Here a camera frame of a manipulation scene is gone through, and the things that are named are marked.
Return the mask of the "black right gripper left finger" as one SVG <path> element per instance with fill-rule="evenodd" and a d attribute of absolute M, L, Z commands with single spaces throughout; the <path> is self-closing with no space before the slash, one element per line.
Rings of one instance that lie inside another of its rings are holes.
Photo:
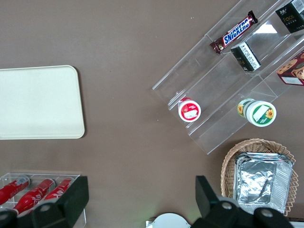
<path fill-rule="evenodd" d="M 2 228 L 72 228 L 89 201 L 88 179 L 80 176 L 56 201 L 47 202 L 23 217 L 12 210 L 0 213 Z"/>

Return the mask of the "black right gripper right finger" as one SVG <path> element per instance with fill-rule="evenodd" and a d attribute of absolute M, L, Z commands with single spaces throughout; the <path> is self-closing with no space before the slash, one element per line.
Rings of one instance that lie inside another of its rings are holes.
<path fill-rule="evenodd" d="M 193 223 L 193 228 L 293 227 L 289 220 L 275 209 L 257 208 L 253 214 L 249 214 L 233 202 L 220 200 L 205 176 L 196 176 L 195 197 L 201 217 Z"/>

